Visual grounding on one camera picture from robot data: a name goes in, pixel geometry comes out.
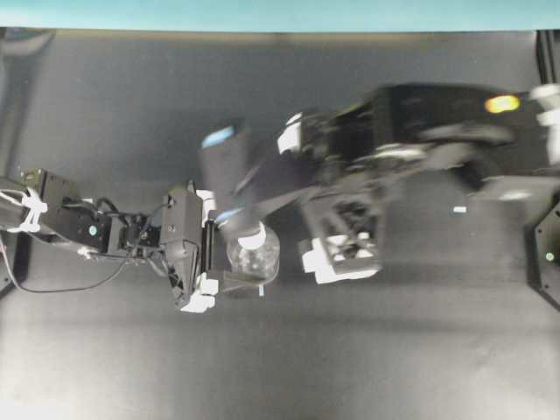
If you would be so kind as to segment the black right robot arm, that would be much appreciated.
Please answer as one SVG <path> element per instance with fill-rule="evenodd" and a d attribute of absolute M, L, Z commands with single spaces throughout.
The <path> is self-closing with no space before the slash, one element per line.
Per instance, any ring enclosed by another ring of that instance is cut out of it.
<path fill-rule="evenodd" d="M 384 85 L 342 110 L 299 112 L 266 143 L 228 122 L 202 140 L 199 161 L 237 285 L 277 276 L 281 245 L 265 221 L 292 204 L 319 284 L 367 278 L 382 268 L 385 213 L 405 180 L 448 172 L 474 193 L 513 198 L 522 182 L 558 180 L 559 88 Z"/>

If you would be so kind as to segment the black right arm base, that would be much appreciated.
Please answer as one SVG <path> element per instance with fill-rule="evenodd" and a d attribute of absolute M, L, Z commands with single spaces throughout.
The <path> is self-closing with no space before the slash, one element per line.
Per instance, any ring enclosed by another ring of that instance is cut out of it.
<path fill-rule="evenodd" d="M 559 311 L 559 202 L 528 236 L 528 286 Z"/>

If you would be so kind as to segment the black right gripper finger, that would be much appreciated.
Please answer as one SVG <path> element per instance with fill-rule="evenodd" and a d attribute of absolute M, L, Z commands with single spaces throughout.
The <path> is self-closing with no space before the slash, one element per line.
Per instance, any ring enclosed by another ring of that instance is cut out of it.
<path fill-rule="evenodd" d="M 258 222 L 290 204 L 315 183 L 319 163 L 304 157 L 261 157 L 248 162 L 236 192 L 243 207 L 220 225 L 224 236 L 252 235 Z"/>
<path fill-rule="evenodd" d="M 226 120 L 206 134 L 199 161 L 205 188 L 218 210 L 243 207 L 236 189 L 249 172 L 249 129 L 243 119 Z"/>

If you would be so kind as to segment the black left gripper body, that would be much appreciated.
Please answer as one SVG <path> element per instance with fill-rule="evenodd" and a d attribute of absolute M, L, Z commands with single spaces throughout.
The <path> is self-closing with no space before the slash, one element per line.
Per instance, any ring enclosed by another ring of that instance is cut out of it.
<path fill-rule="evenodd" d="M 214 195 L 193 181 L 171 188 L 163 200 L 159 247 L 175 308 L 203 313 L 215 305 L 218 282 L 207 277 L 208 213 Z"/>

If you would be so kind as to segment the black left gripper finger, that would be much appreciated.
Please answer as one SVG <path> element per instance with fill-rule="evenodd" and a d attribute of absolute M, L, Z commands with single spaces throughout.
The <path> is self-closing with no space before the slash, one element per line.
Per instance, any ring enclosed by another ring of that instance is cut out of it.
<path fill-rule="evenodd" d="M 220 226 L 239 212 L 238 208 L 220 210 L 212 191 L 197 189 L 195 194 L 200 203 L 200 209 L 195 213 L 197 216 L 195 226 L 197 228 L 203 228 L 208 221 Z"/>
<path fill-rule="evenodd" d="M 248 298 L 264 285 L 263 277 L 224 269 L 208 270 L 199 276 L 196 283 L 197 291 L 203 295 L 225 295 L 228 298 Z"/>

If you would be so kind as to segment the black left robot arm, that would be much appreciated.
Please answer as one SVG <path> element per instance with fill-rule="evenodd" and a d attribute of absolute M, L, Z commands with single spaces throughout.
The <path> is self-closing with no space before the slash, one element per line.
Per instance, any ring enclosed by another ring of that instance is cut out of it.
<path fill-rule="evenodd" d="M 1 229 L 73 251 L 89 261 L 117 262 L 106 281 L 146 264 L 171 286 L 176 308 L 202 313 L 221 292 L 261 289 L 261 271 L 214 269 L 214 196 L 194 183 L 172 188 L 151 213 L 126 213 L 105 198 L 83 199 L 70 181 L 42 169 L 19 181 L 1 178 Z"/>

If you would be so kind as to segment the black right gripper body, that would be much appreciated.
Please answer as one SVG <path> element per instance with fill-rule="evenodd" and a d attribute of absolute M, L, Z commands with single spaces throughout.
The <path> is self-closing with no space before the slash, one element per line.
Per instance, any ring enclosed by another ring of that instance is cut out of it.
<path fill-rule="evenodd" d="M 385 85 L 332 112 L 300 111 L 276 140 L 293 165 L 295 201 L 311 234 L 301 252 L 317 284 L 362 279 L 382 269 L 384 211 L 405 179 L 431 170 L 433 85 Z"/>

